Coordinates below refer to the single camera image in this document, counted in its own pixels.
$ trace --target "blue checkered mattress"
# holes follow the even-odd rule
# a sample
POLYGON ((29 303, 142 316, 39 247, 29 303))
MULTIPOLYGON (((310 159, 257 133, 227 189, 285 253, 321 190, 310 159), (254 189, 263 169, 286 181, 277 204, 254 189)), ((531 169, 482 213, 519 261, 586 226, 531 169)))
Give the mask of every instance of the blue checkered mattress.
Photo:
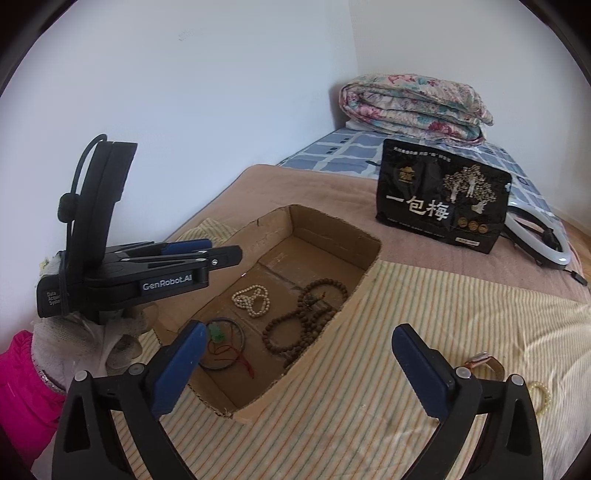
POLYGON ((385 138, 395 138, 396 140, 439 148, 505 170, 513 177, 511 187, 513 196, 556 218, 546 200, 544 200, 517 162, 505 150, 491 143, 484 143, 474 147, 451 147, 442 143, 413 139, 401 135, 360 132, 341 128, 286 158, 279 165, 299 170, 340 173, 377 180, 379 164, 382 161, 382 143, 385 138))

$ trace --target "open cardboard box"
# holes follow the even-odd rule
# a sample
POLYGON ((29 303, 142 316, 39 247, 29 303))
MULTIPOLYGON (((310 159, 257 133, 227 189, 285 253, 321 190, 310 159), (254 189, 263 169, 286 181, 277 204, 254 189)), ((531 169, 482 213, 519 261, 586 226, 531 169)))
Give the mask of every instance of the open cardboard box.
MULTIPOLYGON (((208 288, 159 300, 154 330, 161 343, 168 345, 189 319, 207 323, 223 316, 238 322, 246 337, 243 355, 252 365, 254 378, 237 362, 220 371, 197 367, 189 386, 218 415, 248 423, 308 368, 326 339, 332 338, 339 325, 350 318, 372 283, 370 267, 378 257, 381 243, 340 219, 290 205, 246 225, 226 244, 240 245, 242 262, 212 272, 208 288), (266 349, 261 334, 272 319, 296 309, 303 287, 321 278, 342 282, 349 298, 342 304, 341 294, 333 287, 321 286, 314 291, 326 293, 322 301, 338 312, 316 341, 286 368, 282 356, 266 349), (255 319, 231 299, 233 293, 254 284, 267 288, 271 300, 269 311, 255 319)), ((279 345, 287 345, 299 336, 300 321, 293 318, 280 323, 271 338, 279 345)))

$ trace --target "brown bead necklace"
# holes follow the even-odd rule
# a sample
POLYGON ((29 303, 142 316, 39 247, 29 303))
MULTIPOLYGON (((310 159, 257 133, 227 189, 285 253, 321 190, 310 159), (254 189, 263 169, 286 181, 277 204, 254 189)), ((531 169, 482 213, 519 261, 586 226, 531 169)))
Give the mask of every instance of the brown bead necklace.
POLYGON ((262 341, 265 343, 265 347, 267 347, 271 353, 283 355, 285 357, 285 367, 292 364, 301 353, 318 338, 322 329, 336 314, 336 309, 331 305, 321 307, 315 312, 312 311, 312 306, 322 300, 324 294, 318 298, 312 295, 311 291, 321 285, 329 285, 338 288, 343 296, 343 302, 345 302, 349 296, 347 293, 347 287, 345 287, 340 281, 333 280, 332 278, 315 280, 306 285, 304 290, 300 293, 300 296, 298 296, 297 308, 292 312, 271 320, 262 333, 262 341), (273 328, 279 323, 295 317, 300 319, 302 327, 299 340, 286 346, 278 346, 272 343, 269 335, 273 328))

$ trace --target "hand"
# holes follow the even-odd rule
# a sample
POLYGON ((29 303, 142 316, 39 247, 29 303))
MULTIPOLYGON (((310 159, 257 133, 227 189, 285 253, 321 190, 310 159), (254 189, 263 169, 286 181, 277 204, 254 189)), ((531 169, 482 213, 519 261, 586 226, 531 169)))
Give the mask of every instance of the hand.
POLYGON ((63 390, 80 370, 93 377, 123 373, 142 352, 137 337, 149 329, 146 311, 135 318, 113 315, 106 325, 79 314, 42 319, 33 327, 33 363, 63 390))

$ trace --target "blue gripper pad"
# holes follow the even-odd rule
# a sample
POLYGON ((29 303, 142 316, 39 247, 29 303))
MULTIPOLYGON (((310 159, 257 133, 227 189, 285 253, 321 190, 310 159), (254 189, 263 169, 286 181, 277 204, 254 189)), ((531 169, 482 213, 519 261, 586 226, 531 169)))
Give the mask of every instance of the blue gripper pad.
POLYGON ((170 242, 163 250, 162 255, 181 255, 196 252, 197 250, 207 250, 212 247, 212 241, 209 238, 198 240, 185 240, 183 242, 170 242))
POLYGON ((152 414, 170 413, 207 346, 207 328, 197 323, 154 383, 152 414))
POLYGON ((394 329, 392 351, 425 413, 439 421, 445 420, 455 385, 451 366, 437 350, 431 350, 408 323, 394 329))

